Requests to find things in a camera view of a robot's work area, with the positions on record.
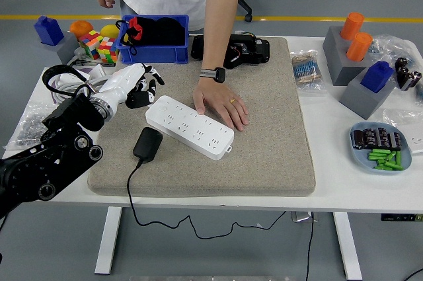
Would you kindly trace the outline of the person's left hand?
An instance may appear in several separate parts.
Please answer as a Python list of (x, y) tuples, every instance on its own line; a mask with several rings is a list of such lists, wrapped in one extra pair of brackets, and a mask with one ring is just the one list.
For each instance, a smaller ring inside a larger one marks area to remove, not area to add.
[(232, 129), (243, 131), (249, 124), (249, 112), (243, 99), (225, 83), (217, 83), (211, 78), (199, 78), (193, 91), (193, 100), (198, 114), (204, 114), (208, 107)]

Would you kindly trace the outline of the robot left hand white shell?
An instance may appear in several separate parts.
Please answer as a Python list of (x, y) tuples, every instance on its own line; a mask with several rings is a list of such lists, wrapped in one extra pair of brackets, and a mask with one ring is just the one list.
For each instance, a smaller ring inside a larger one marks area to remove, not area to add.
[(151, 80), (147, 85), (145, 73), (152, 74), (160, 85), (165, 84), (151, 65), (134, 63), (113, 73), (90, 101), (105, 114), (105, 120), (112, 118), (123, 102), (128, 108), (149, 106), (155, 99), (156, 82)]

